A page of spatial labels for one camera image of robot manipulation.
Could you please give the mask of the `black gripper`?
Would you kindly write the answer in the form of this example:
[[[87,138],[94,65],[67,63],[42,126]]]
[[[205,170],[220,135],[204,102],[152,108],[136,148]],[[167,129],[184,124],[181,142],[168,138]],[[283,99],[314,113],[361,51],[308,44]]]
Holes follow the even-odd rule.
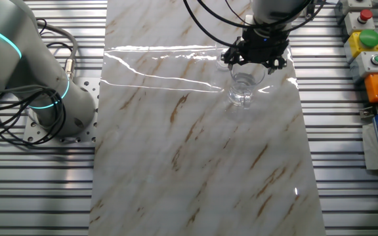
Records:
[[[268,74],[271,75],[287,66],[283,53],[289,44],[288,33],[277,31],[263,37],[253,29],[243,31],[226,52],[221,54],[221,61],[232,69],[240,61],[240,55],[249,63],[262,64],[267,62]]]

